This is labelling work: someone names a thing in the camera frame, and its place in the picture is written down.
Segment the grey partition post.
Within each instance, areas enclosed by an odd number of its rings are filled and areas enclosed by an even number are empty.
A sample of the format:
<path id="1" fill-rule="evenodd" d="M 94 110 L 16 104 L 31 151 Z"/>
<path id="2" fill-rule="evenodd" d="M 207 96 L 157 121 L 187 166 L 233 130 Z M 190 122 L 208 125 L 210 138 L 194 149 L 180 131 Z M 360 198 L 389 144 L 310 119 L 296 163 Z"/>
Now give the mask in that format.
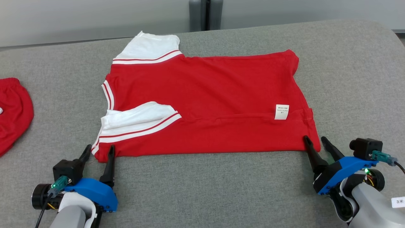
<path id="1" fill-rule="evenodd" d="M 191 32 L 221 29 L 224 0 L 189 0 Z"/>

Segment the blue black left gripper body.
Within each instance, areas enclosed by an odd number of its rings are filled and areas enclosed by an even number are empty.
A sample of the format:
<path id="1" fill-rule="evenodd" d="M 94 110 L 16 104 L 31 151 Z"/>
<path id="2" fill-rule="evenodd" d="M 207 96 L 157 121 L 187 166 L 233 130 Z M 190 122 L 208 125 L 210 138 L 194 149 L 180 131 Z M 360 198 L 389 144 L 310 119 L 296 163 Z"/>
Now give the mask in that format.
<path id="1" fill-rule="evenodd" d="M 104 212 L 116 212 L 118 199 L 113 189 L 98 180 L 82 178 L 76 185 L 39 184 L 31 196 L 32 207 L 41 210 L 58 210 L 65 193 L 78 193 L 86 197 Z"/>

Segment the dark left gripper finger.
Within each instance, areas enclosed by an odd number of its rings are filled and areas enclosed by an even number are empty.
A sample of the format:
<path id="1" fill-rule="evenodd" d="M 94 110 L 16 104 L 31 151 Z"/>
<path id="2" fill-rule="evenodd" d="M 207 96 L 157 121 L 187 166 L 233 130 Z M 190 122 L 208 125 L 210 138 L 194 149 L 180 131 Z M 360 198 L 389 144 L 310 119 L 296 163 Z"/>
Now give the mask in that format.
<path id="1" fill-rule="evenodd" d="M 92 145 L 88 144 L 84 151 L 82 152 L 81 156 L 78 159 L 78 165 L 80 168 L 83 168 L 86 164 L 86 162 L 88 161 L 88 159 L 90 158 L 91 155 L 91 149 L 92 149 Z"/>
<path id="2" fill-rule="evenodd" d="M 107 154 L 107 163 L 99 181 L 113 188 L 115 185 L 115 145 L 111 145 Z"/>

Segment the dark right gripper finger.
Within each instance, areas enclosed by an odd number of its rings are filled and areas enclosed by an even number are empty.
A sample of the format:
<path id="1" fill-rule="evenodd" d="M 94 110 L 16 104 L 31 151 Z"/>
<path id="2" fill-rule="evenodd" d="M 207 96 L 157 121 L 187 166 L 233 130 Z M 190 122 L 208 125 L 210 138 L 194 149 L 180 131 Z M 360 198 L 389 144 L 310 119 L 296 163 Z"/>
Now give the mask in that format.
<path id="1" fill-rule="evenodd" d="M 303 137 L 303 141 L 313 173 L 321 174 L 329 164 L 316 152 L 313 142 L 307 135 Z"/>
<path id="2" fill-rule="evenodd" d="M 332 156 L 333 160 L 336 162 L 340 160 L 341 158 L 345 157 L 345 155 L 336 147 L 334 146 L 327 137 L 322 136 L 321 137 L 321 142 L 323 144 L 324 149 L 330 153 Z"/>

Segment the red white jersey shirt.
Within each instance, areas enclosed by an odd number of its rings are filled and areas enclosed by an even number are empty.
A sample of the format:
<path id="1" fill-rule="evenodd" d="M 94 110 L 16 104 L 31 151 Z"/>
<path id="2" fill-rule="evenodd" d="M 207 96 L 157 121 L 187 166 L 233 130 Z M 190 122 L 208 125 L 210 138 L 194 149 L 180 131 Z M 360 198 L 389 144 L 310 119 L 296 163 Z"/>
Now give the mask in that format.
<path id="1" fill-rule="evenodd" d="M 176 35 L 140 32 L 112 61 L 106 115 L 92 146 L 117 157 L 321 149 L 292 50 L 188 57 Z"/>

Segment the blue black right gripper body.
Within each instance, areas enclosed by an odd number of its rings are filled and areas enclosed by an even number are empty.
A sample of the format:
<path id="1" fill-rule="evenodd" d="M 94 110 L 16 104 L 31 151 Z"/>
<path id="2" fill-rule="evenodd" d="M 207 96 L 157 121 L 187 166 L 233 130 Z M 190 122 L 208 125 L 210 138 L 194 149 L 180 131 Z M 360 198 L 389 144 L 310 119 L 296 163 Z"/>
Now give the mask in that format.
<path id="1" fill-rule="evenodd" d="M 379 161 L 363 160 L 357 157 L 343 157 L 340 160 L 329 164 L 321 174 L 315 174 L 313 188 L 319 195 L 325 195 L 330 189 L 338 185 L 344 179 L 353 175 L 359 170 L 376 166 Z"/>

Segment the red white-trimmed shorts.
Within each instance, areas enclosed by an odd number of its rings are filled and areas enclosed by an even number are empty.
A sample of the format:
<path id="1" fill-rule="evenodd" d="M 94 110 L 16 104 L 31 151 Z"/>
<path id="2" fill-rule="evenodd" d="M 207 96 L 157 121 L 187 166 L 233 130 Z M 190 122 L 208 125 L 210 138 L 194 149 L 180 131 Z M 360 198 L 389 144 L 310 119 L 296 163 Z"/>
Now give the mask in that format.
<path id="1" fill-rule="evenodd" d="M 0 79 L 0 157 L 25 133 L 33 117 L 27 89 L 16 78 Z"/>

